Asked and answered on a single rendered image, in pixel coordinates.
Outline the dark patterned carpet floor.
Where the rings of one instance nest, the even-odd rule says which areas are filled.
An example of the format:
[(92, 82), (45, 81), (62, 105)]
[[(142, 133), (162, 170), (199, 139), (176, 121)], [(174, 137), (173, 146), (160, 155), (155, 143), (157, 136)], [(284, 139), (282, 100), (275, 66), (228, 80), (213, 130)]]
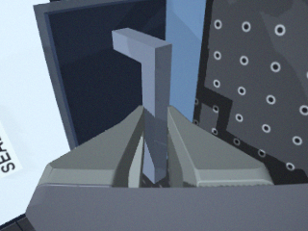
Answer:
[(308, 183), (308, 0), (206, 0), (192, 123)]

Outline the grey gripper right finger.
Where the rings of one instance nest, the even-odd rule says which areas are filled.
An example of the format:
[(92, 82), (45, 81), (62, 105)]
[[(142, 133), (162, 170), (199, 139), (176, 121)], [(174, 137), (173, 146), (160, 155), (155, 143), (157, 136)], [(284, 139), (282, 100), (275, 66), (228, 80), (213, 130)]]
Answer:
[(171, 188), (274, 185), (266, 165), (167, 107), (167, 161)]

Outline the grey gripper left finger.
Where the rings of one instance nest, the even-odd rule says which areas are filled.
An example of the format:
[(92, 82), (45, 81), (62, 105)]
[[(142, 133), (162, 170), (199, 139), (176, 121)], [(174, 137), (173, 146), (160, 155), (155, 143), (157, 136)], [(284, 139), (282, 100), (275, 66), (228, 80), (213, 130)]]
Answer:
[(141, 188), (144, 139), (144, 106), (139, 106), (116, 126), (48, 163), (37, 186), (71, 183)]

